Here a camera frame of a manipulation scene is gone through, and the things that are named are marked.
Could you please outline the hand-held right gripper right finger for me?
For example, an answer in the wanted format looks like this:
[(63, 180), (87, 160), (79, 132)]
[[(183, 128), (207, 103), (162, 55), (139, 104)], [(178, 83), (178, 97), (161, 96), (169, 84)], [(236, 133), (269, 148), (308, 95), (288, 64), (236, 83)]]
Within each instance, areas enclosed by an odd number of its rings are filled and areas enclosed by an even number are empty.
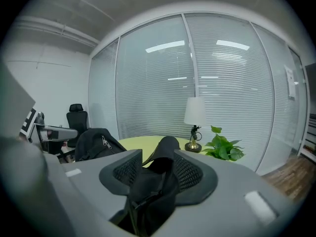
[(297, 204), (249, 168), (180, 153), (212, 167), (218, 184), (202, 203), (176, 208), (159, 237), (277, 237), (297, 213)]

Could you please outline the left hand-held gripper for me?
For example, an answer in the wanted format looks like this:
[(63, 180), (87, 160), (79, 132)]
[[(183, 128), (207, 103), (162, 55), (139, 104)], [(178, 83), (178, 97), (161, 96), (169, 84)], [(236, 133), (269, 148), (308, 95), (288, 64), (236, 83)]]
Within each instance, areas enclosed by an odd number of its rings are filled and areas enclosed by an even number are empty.
[(75, 129), (34, 124), (37, 111), (33, 109), (34, 99), (25, 91), (9, 71), (7, 65), (0, 61), (0, 137), (17, 139), (21, 133), (26, 141), (68, 141), (75, 139)]

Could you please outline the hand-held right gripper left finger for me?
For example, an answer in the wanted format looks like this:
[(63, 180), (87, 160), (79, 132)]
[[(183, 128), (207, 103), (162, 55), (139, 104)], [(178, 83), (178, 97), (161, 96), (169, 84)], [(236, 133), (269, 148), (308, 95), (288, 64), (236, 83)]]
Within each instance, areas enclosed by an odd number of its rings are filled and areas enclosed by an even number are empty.
[(113, 170), (130, 159), (142, 163), (142, 151), (130, 150), (93, 160), (60, 164), (46, 154), (47, 173), (61, 208), (58, 220), (65, 223), (58, 237), (130, 237), (110, 222), (125, 206), (129, 187), (113, 176)]

